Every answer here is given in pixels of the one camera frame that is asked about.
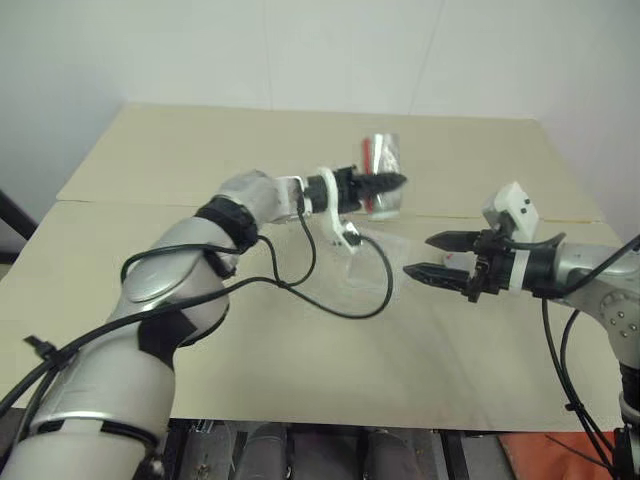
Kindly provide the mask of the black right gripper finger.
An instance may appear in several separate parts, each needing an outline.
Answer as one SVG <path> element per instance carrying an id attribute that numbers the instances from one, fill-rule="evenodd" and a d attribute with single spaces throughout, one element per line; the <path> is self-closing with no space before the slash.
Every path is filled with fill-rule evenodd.
<path id="1" fill-rule="evenodd" d="M 479 231 L 443 231 L 428 237 L 425 243 L 446 252 L 469 252 L 479 237 Z"/>
<path id="2" fill-rule="evenodd" d="M 410 278 L 425 285 L 457 292 L 463 292 L 470 280 L 467 271 L 428 262 L 406 265 L 403 271 Z"/>

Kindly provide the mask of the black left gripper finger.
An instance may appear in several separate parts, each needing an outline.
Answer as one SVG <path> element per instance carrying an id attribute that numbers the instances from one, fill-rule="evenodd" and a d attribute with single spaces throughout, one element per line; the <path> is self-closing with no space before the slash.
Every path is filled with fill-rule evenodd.
<path id="1" fill-rule="evenodd" d="M 363 174 L 357 176 L 357 193 L 359 197 L 373 197 L 393 192 L 401 188 L 407 178 L 397 172 Z"/>

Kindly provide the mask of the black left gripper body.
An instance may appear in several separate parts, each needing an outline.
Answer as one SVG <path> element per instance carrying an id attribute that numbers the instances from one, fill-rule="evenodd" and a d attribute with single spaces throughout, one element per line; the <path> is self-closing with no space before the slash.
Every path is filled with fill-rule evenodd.
<path id="1" fill-rule="evenodd" d="M 334 171 L 337 188 L 338 212 L 350 213 L 362 208 L 361 201 L 367 195 L 367 179 L 355 166 Z"/>

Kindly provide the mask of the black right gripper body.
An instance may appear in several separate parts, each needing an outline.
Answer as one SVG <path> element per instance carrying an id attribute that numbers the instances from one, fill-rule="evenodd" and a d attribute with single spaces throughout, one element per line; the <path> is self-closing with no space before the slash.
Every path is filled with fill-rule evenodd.
<path id="1" fill-rule="evenodd" d="M 473 275 L 467 282 L 466 298 L 477 303 L 483 293 L 498 295 L 509 287 L 512 252 L 506 238 L 494 230 L 481 230 L 472 244 L 476 255 Z"/>

